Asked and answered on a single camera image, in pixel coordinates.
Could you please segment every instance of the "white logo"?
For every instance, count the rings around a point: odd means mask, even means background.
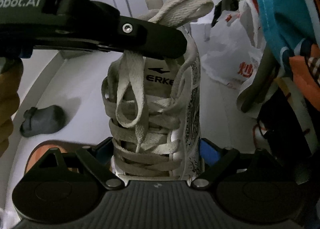
[[[41,0],[29,0],[27,3],[23,2],[24,0],[0,0],[0,8],[7,7],[37,7]]]
[[[154,184],[154,187],[156,187],[156,188],[159,188],[159,187],[162,187],[162,184]]]

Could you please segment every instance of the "ribbed gray panel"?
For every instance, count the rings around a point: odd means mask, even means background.
[[[121,191],[109,191],[87,216],[63,225],[22,221],[15,229],[301,229],[291,221],[256,226],[221,211],[210,194],[190,189],[186,182],[131,181]]]

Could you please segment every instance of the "shoe upper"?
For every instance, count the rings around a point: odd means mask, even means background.
[[[212,0],[167,0],[144,19],[184,33],[187,50],[173,60],[125,51],[113,62],[102,96],[114,144],[116,175],[128,180],[187,180],[200,173],[200,59],[183,24],[209,13]]]

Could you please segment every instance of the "teal fabric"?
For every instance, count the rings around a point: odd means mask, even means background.
[[[289,76],[289,57],[307,39],[316,38],[305,0],[257,0],[266,41]]]

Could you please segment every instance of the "black brand logo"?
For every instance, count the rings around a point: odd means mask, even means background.
[[[151,70],[151,71],[155,71],[155,72],[157,72],[159,74],[170,73],[170,71],[163,71],[162,70],[163,68],[148,68],[148,69]]]
[[[173,82],[174,82],[174,80],[170,80],[169,78],[163,78],[163,77],[154,76],[151,74],[148,74],[146,79],[147,81],[150,81],[150,82],[159,82],[159,83],[168,84],[168,85],[173,85]]]

